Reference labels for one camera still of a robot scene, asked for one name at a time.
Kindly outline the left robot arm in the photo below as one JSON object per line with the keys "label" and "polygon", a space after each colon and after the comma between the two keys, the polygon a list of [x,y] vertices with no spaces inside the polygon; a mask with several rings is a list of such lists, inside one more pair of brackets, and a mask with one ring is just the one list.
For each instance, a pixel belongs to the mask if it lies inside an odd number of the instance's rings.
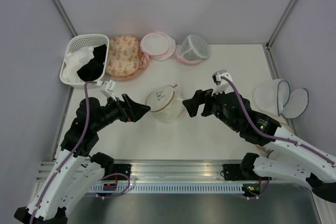
{"label": "left robot arm", "polygon": [[96,98],[83,99],[43,187],[28,206],[16,210],[15,219],[21,223],[67,223],[89,189],[115,175],[112,157],[102,152],[90,155],[99,140],[98,132],[114,121],[137,122],[149,111],[149,106],[134,102],[127,94],[121,100],[108,98],[104,106]]}

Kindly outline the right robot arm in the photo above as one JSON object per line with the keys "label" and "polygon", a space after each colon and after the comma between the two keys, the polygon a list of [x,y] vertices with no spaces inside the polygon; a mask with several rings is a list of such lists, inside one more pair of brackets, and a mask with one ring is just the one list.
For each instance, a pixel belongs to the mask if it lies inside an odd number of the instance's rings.
{"label": "right robot arm", "polygon": [[311,189],[325,201],[335,202],[335,158],[301,140],[278,121],[252,110],[249,100],[238,92],[213,94],[211,89],[197,90],[182,103],[190,117],[195,117],[203,105],[203,117],[213,115],[246,142],[281,152],[296,161],[289,164],[247,153],[239,166],[243,178],[290,180]]}

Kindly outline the beige trim mesh laundry bag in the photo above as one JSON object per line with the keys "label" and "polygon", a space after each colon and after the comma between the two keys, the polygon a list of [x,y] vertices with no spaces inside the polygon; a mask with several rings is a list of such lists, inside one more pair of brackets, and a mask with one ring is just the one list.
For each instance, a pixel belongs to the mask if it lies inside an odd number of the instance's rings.
{"label": "beige trim mesh laundry bag", "polygon": [[160,86],[153,90],[145,100],[154,118],[162,123],[179,121],[186,114],[183,99],[176,88],[177,84]]}

